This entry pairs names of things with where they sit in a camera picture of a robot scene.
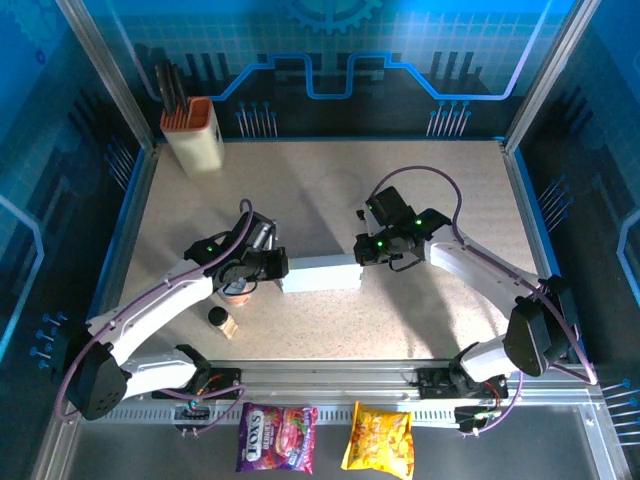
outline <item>small cup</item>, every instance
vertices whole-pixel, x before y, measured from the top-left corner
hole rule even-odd
[[[243,292],[248,292],[249,290],[250,288],[247,285],[247,281],[242,279],[237,282],[228,283],[218,290],[218,295],[220,295],[220,298],[222,298],[225,303],[234,307],[241,307],[245,305],[251,297],[249,293],[243,294]]]

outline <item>purple snack bag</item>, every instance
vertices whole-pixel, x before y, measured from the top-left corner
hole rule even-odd
[[[313,473],[318,409],[245,403],[238,435],[236,472],[295,470]]]

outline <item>bottom shelf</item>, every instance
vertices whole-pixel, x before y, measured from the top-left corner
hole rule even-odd
[[[390,479],[388,474],[343,471],[350,426],[319,425],[314,478]],[[539,480],[598,478],[576,407],[519,407],[508,421],[479,439],[442,428],[414,428],[415,480]],[[276,479],[282,470],[235,473],[237,426],[221,425],[200,438],[183,439],[169,425],[83,423],[69,479]]]

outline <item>gear logo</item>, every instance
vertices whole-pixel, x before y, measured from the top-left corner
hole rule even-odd
[[[36,46],[55,36],[58,19],[53,0],[0,0],[0,12],[12,13],[22,33]]]
[[[300,26],[333,34],[346,33],[348,27],[360,27],[360,21],[371,18],[371,10],[382,5],[381,0],[284,0],[290,19]]]

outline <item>yellow snack bag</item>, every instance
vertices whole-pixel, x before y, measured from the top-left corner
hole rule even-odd
[[[387,412],[356,402],[342,469],[372,468],[411,480],[414,463],[411,413]]]

